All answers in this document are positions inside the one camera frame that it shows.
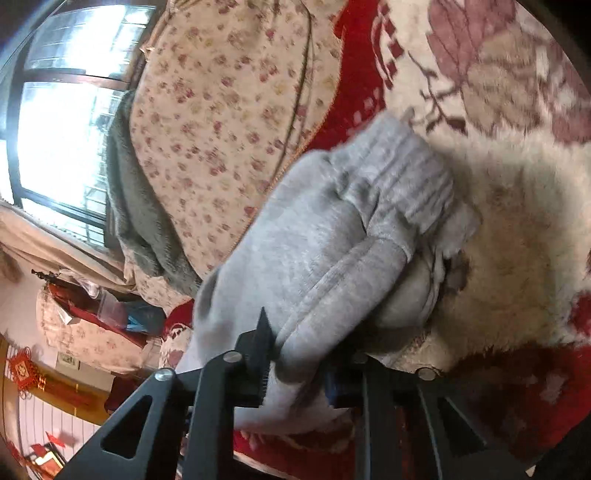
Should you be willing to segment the light grey fleece pants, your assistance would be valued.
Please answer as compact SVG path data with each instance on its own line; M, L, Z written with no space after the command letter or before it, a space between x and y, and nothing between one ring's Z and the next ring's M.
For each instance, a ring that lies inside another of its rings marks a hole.
M259 408L235 428L300 434L339 417L322 392L342 341L393 353L424 327L456 257L480 224L447 163L382 112L347 143L304 154L238 247L200 286L178 370L204 366L266 315L273 365Z

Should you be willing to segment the blue bag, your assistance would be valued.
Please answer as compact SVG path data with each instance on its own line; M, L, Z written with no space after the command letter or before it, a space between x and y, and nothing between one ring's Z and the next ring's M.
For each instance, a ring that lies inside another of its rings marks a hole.
M159 336L166 321L165 312L143 300L124 302L127 316L125 330L149 336Z

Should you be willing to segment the dark grey-green garment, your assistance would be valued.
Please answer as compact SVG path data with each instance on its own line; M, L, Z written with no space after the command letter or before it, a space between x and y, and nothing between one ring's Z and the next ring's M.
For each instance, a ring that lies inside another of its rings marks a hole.
M144 174L132 141L130 115L135 92L125 92L106 134L104 163L115 236L149 278L162 278L180 294L201 285L171 219Z

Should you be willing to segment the red chinese knot ornament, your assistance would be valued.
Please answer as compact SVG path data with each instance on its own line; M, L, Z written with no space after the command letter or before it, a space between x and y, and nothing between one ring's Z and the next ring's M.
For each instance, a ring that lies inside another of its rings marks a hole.
M21 398L25 399L39 386L41 374L32 359L29 347L20 349L7 360L12 381L16 384Z

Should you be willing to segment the beige curtain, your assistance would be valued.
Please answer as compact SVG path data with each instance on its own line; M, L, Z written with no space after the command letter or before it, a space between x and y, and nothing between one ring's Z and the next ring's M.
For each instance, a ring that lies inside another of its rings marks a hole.
M39 223L21 209L1 200L1 246L15 259L48 273L68 270L101 287L131 293L133 276L104 249L90 246L54 227Z

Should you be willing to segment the small-flower print quilt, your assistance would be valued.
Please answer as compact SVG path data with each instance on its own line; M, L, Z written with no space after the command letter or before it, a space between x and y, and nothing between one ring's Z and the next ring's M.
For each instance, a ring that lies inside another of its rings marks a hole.
M339 84L339 1L170 1L144 44L130 134L198 276L221 264Z

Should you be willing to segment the red cream floral blanket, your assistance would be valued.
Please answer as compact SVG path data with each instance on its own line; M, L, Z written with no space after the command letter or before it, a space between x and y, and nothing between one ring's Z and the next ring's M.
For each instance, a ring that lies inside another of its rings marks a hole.
M302 153L410 113L481 217L428 328L386 357L485 382L478 413L530 460L590 410L589 92L516 1L340 2L338 88Z

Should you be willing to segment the window with dark frame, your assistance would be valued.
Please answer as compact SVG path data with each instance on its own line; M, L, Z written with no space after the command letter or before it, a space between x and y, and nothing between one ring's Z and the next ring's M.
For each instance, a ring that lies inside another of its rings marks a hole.
M42 223L117 247L106 135L143 70L161 1L1 4L1 195Z

